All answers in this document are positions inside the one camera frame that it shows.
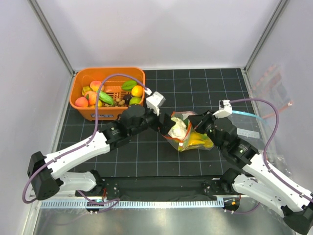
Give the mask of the cauliflower toy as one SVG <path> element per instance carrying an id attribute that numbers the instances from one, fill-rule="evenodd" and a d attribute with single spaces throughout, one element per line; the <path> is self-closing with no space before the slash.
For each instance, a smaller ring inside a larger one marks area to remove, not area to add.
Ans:
<path id="1" fill-rule="evenodd" d="M 168 135 L 171 138 L 179 140 L 184 139 L 187 133 L 186 124 L 180 118 L 177 117 L 172 117 L 171 120 L 175 122 L 175 125 L 170 129 Z"/>

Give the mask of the red zipper clear bag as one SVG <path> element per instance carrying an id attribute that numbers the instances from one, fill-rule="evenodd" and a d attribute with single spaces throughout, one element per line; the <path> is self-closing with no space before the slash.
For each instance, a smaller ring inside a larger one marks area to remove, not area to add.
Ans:
<path id="1" fill-rule="evenodd" d="M 196 115 L 195 112 L 172 112 L 171 120 L 175 125 L 170 131 L 163 135 L 171 146 L 179 152 L 202 149 L 210 150 L 214 147 L 214 143 L 207 134 L 200 134 L 194 130 L 188 117 Z"/>

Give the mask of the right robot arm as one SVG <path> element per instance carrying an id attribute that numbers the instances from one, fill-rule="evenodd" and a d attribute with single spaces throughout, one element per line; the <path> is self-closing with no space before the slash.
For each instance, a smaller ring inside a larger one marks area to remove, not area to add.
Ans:
<path id="1" fill-rule="evenodd" d="M 237 127 L 226 118 L 211 112 L 188 117 L 196 132 L 206 134 L 231 164 L 252 175 L 230 169 L 220 178 L 221 190 L 245 194 L 281 216 L 295 232 L 306 235 L 313 226 L 313 193 L 270 164 L 265 152 L 259 152 L 240 138 Z"/>

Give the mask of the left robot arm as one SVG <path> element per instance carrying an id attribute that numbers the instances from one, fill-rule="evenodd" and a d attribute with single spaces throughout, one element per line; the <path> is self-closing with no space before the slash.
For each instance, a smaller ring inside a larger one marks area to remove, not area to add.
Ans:
<path id="1" fill-rule="evenodd" d="M 93 196 L 103 192 L 101 176 L 95 171 L 74 173 L 70 170 L 98 155 L 107 154 L 130 142 L 130 139 L 151 128 L 166 135 L 175 125 L 170 115 L 155 114 L 152 109 L 131 105 L 119 117 L 97 130 L 92 136 L 58 152 L 32 154 L 27 169 L 27 186 L 36 199 L 46 200 L 61 191 L 84 191 Z"/>

